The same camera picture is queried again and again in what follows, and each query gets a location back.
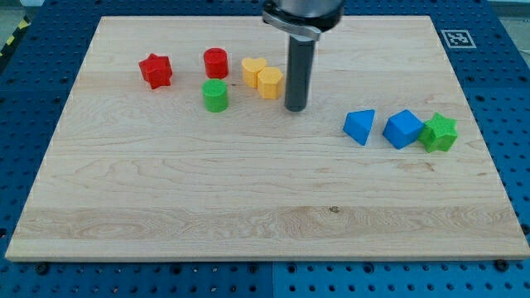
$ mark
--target metal end effector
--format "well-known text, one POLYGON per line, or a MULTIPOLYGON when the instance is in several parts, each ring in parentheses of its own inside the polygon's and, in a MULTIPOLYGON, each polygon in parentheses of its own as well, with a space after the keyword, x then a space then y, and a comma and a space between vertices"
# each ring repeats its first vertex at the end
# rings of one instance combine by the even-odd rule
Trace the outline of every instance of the metal end effector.
POLYGON ((263 21, 289 33, 285 106, 300 112, 307 105, 315 43, 337 25, 345 0, 267 0, 263 21))

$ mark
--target red cylinder block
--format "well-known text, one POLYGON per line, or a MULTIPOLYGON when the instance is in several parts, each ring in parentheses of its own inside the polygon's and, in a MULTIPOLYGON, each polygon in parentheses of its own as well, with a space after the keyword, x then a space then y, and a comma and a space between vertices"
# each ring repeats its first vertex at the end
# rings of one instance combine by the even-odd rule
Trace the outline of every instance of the red cylinder block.
POLYGON ((205 52, 206 75, 210 79, 224 79, 229 74, 229 58, 226 51, 211 48, 205 52))

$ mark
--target blue pyramid block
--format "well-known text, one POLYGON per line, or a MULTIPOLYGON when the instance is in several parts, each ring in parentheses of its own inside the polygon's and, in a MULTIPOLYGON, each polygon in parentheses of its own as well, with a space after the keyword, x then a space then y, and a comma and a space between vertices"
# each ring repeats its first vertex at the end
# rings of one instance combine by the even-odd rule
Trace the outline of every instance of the blue pyramid block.
POLYGON ((374 110, 348 113, 342 130, 361 145, 366 145, 372 130, 374 110))
POLYGON ((422 129, 423 122, 406 109, 388 119, 383 135, 397 149, 401 149, 415 142, 422 129))

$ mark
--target plastic block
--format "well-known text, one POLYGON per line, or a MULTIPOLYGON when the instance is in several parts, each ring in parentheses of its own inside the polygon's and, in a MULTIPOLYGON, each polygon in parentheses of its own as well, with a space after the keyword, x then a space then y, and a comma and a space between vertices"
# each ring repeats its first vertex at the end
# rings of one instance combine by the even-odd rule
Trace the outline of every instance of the plastic block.
POLYGON ((241 61, 243 67, 243 81, 248 87, 258 87, 258 74, 267 67, 267 60, 264 58, 245 58, 241 61))
POLYGON ((224 79, 229 75, 229 59, 226 51, 211 48, 205 52, 206 75, 210 79, 224 79))
POLYGON ((229 106, 226 83, 220 79, 209 79, 202 86, 205 107, 212 113, 223 112, 229 106))
POLYGON ((278 99, 284 90, 284 76, 276 67, 265 67, 258 74, 258 92, 264 99, 278 99))
POLYGON ((142 77, 149 82, 151 89, 171 86, 170 77, 173 75, 173 70, 171 69, 169 57, 150 54, 139 65, 142 77))
POLYGON ((348 113, 342 130, 361 145, 366 145, 372 130, 375 110, 366 110, 348 113))
POLYGON ((417 140, 422 128, 422 121, 406 109, 388 119, 383 135, 397 149, 402 149, 417 140))
POLYGON ((417 140, 423 143, 427 152, 449 151, 458 137, 455 129, 456 120, 434 113, 432 119, 423 124, 424 127, 417 140))

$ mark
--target blue pegboard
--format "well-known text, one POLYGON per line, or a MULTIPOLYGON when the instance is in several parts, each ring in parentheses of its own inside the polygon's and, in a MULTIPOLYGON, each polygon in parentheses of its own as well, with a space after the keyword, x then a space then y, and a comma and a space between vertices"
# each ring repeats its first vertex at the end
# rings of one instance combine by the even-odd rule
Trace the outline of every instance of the blue pegboard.
MULTIPOLYGON (((5 253, 101 16, 259 15, 263 0, 48 0, 0 76, 0 253, 5 253)), ((476 48, 442 42, 530 229, 530 70, 484 0, 349 0, 349 15, 429 15, 476 48)), ((530 261, 13 264, 0 297, 530 296, 530 261)))

